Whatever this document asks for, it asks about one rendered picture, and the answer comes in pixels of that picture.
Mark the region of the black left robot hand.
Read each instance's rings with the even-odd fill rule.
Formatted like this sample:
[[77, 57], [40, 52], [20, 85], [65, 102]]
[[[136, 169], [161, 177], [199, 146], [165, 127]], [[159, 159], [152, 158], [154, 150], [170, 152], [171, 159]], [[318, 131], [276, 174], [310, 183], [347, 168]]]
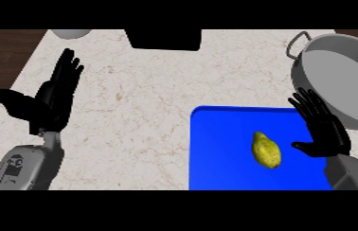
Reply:
[[65, 49], [57, 59], [50, 80], [46, 81], [34, 97], [10, 89], [0, 89], [0, 104], [12, 117], [29, 122], [29, 134], [59, 133], [66, 126], [74, 92], [84, 66]]

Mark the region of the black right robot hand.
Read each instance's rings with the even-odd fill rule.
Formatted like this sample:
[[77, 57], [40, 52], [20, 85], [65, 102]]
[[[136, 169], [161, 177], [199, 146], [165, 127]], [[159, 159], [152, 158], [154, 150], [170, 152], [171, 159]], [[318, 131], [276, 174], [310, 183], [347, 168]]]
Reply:
[[291, 146], [310, 157], [349, 155], [350, 140], [340, 119], [331, 114], [327, 105], [312, 89], [297, 89], [288, 102], [306, 123], [310, 142], [293, 142]]

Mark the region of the yellow pear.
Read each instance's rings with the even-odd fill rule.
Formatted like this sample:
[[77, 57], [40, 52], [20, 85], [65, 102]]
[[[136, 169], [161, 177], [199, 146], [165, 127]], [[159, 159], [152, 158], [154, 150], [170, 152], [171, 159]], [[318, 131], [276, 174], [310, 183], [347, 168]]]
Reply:
[[275, 169], [281, 165], [281, 150], [262, 132], [253, 134], [251, 153], [257, 163], [266, 168]]

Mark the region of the grey metal pot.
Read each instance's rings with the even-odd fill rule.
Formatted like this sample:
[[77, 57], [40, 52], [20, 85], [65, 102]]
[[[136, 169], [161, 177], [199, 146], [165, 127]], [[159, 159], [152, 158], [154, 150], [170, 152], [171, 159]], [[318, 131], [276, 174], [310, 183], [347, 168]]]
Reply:
[[312, 38], [300, 31], [285, 54], [294, 60], [294, 89], [312, 89], [344, 127], [358, 130], [358, 38], [344, 34]]

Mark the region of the blue tray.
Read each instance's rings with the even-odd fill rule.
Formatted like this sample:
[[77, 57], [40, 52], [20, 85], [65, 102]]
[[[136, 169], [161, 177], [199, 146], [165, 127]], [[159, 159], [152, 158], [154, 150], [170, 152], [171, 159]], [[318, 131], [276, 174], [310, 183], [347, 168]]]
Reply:
[[[253, 134], [281, 151], [281, 164], [263, 167], [251, 154]], [[328, 190], [325, 160], [291, 147], [310, 135], [293, 108], [199, 106], [191, 115], [191, 190]]]

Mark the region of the grey round bowl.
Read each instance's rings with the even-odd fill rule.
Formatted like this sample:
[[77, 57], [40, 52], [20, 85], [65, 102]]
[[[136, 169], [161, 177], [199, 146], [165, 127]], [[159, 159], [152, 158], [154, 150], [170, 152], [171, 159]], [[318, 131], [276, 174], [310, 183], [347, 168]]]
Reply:
[[51, 32], [60, 39], [78, 39], [84, 37], [88, 33], [88, 29], [53, 29]]

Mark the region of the black appliance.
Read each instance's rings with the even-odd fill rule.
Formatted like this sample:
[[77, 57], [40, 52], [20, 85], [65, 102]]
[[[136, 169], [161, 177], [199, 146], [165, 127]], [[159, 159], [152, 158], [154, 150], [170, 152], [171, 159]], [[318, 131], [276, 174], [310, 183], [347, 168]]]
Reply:
[[124, 32], [136, 49], [186, 51], [199, 49], [199, 29], [125, 29]]

